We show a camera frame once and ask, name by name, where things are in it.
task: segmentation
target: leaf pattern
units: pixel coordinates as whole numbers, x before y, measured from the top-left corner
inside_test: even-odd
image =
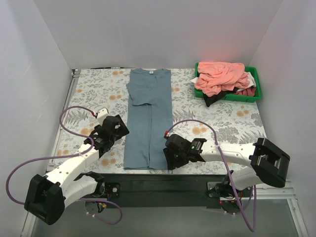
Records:
[[[127,122],[128,90],[130,69],[88,69],[82,70],[70,105],[81,105],[98,111],[106,107],[111,115],[119,114]],[[209,108],[201,98],[194,95],[194,69],[171,69],[173,122],[184,119],[198,119],[210,124],[217,132],[221,143],[253,143],[258,137],[265,137],[265,131],[256,103],[217,101]],[[66,118],[66,126],[78,133],[90,132],[98,123],[86,111],[73,109]],[[203,124],[181,123],[173,129],[188,140],[195,137],[214,140],[213,134]],[[84,138],[62,130],[57,154],[75,153]],[[222,162],[189,163],[173,171],[169,170],[124,170],[125,138],[115,142],[111,150],[90,165],[85,172],[138,173],[138,174],[225,174]],[[51,160],[48,171],[61,165],[66,159]],[[242,166],[230,164],[232,169]]]

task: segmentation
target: glass panel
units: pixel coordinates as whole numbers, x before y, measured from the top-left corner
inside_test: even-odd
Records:
[[[203,207],[123,208],[122,221],[115,226],[109,226],[86,215],[84,203],[76,202],[67,207],[63,216],[52,226],[37,219],[32,236],[254,236],[241,215],[233,217],[203,209]],[[252,223],[252,204],[246,213]],[[113,221],[119,217],[119,212],[115,209],[106,209],[101,216]],[[258,200],[255,236],[298,236],[287,200]]]

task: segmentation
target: black cloth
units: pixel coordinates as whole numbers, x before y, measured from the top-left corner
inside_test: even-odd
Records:
[[[203,98],[204,101],[206,103],[206,106],[209,107],[211,104],[215,103],[216,101],[224,98],[225,95],[227,94],[232,94],[232,93],[236,93],[238,91],[238,88],[235,87],[233,90],[226,90],[226,91],[221,91],[219,92],[217,95],[213,95],[211,97],[208,97],[207,95],[205,95],[203,93]]]

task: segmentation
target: green basket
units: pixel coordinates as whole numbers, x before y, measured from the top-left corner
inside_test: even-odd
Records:
[[[255,78],[255,82],[256,82],[255,96],[227,94],[227,95],[225,95],[225,97],[222,98],[222,100],[253,103],[256,100],[261,99],[262,94],[261,94],[261,88],[260,88],[257,69],[254,67],[245,67],[245,72],[247,72],[247,73],[250,72],[252,74],[253,78]],[[195,75],[196,75],[196,77],[199,76],[198,63],[196,63],[196,74]],[[194,88],[194,93],[196,94],[197,98],[203,98],[203,92],[201,90],[197,90]]]

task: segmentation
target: folded clothing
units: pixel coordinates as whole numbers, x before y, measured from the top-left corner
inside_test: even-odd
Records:
[[[248,85],[248,88],[250,87],[256,87],[256,81],[255,81],[255,78],[253,78],[252,74],[251,73],[247,73],[248,76],[247,76],[247,80],[249,81],[249,85]],[[198,78],[193,78],[192,80],[190,80],[192,83],[196,83],[198,81]],[[245,95],[244,93],[238,93],[240,91],[243,91],[243,90],[247,90],[248,88],[246,89],[238,89],[237,88],[237,92],[235,93],[236,95]]]
[[[249,88],[248,73],[242,63],[201,62],[197,71],[199,77],[195,88],[211,97],[221,91]]]

